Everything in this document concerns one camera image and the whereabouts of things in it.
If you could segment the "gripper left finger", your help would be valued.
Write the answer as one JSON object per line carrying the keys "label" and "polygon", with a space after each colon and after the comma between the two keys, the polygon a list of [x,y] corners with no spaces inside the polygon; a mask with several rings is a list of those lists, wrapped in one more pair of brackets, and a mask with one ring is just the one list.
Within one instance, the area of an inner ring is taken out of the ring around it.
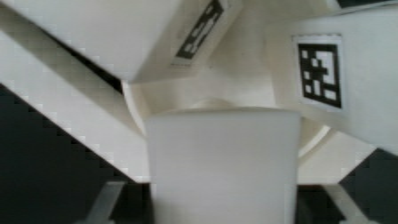
{"label": "gripper left finger", "polygon": [[112,212],[124,185],[124,181],[110,181],[105,183],[87,216],[73,224],[115,224]]}

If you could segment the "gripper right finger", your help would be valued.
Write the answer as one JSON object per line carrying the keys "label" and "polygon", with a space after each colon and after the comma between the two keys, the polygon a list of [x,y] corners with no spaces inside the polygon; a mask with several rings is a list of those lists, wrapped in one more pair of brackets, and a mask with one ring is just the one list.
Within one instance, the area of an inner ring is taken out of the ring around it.
{"label": "gripper right finger", "polygon": [[376,224],[376,221],[366,217],[343,186],[339,184],[323,185],[323,189],[344,216],[339,224]]}

